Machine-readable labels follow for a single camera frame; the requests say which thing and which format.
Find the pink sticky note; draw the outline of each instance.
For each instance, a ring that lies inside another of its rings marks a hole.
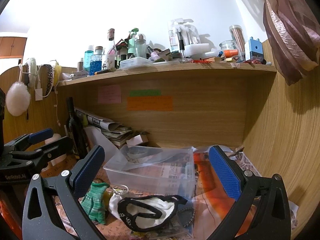
[[[98,88],[98,104],[120,103],[122,103],[120,85],[110,85]]]

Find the blue liquid bottle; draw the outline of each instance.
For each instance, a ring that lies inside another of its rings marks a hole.
[[[90,71],[90,57],[93,55],[93,45],[89,45],[88,50],[84,53],[83,69]]]
[[[90,57],[90,76],[102,68],[102,50],[103,47],[97,46],[95,54]]]

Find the transparent plastic box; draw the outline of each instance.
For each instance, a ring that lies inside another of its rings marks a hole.
[[[128,152],[131,157],[137,154],[139,158],[128,157]],[[120,170],[121,166],[115,162],[115,159],[119,160],[119,156],[114,156],[103,166],[111,185],[126,185],[129,189],[149,195],[177,194],[187,199],[193,196],[196,179],[192,148],[165,149],[125,145],[117,154],[123,155],[130,165],[134,164],[138,168]]]
[[[120,69],[126,70],[136,67],[152,66],[153,62],[143,57],[134,57],[120,61]]]

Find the green sticky note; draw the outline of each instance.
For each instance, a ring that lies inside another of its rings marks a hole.
[[[161,91],[159,89],[131,90],[129,93],[129,97],[149,97],[160,95]]]

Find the blue gripper pad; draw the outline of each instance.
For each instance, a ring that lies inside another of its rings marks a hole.
[[[42,131],[32,133],[29,135],[28,143],[34,145],[39,142],[43,142],[53,136],[53,130],[51,128],[44,129]]]
[[[76,198],[84,197],[93,179],[104,162],[104,149],[96,145],[83,160],[79,160],[71,170],[70,184]]]
[[[241,195],[241,181],[232,171],[230,164],[227,163],[227,160],[222,154],[225,155],[219,146],[211,147],[209,150],[209,161],[228,197],[234,198],[237,201]]]

